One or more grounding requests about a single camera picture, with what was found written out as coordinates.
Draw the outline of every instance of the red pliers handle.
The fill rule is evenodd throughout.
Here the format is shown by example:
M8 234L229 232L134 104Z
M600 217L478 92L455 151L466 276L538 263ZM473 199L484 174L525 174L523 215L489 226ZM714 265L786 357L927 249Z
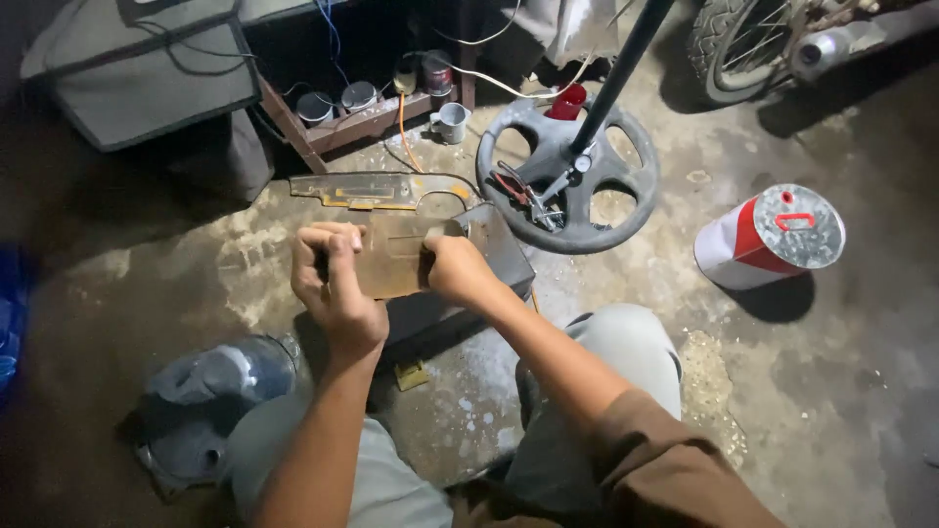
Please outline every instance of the red pliers handle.
M528 185L525 185L525 183L520 179L513 175L508 175L505 176L508 179L508 181L506 181L505 179L502 179L502 175L496 172L495 169L489 171L489 176L497 181L512 198L518 201L519 204L523 206L529 205Z

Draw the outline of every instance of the brown shirt sleeve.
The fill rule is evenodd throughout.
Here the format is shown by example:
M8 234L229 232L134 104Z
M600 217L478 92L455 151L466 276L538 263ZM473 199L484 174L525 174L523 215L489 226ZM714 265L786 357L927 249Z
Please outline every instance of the brown shirt sleeve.
M644 391L610 405L590 447L605 503L630 526L782 526L713 443Z

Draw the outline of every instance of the hand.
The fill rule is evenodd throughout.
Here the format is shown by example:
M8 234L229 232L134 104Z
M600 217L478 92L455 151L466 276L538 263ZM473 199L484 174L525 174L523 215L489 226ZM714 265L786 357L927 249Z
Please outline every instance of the hand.
M355 254L362 250L364 225L323 222L301 227L293 243L290 286L326 332L331 366L375 367L388 338L384 302L362 295L355 274ZM317 268L328 265L323 283Z
M427 282L451 303L479 311L482 302L506 288L469 239L428 237L423 245L435 255Z

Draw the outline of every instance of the gray bag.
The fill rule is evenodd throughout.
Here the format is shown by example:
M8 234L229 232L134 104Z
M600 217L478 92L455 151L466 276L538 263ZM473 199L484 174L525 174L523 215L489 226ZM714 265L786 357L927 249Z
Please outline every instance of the gray bag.
M20 74L48 83L92 145L117 150L257 102L239 0L73 0Z

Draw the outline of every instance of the gray mug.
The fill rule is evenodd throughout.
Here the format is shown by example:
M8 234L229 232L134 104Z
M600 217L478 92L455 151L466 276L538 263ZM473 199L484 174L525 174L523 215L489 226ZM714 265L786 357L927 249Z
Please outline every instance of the gray mug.
M430 115L430 130L443 136L443 142L456 145L467 135L467 120L472 112L458 102L448 102Z

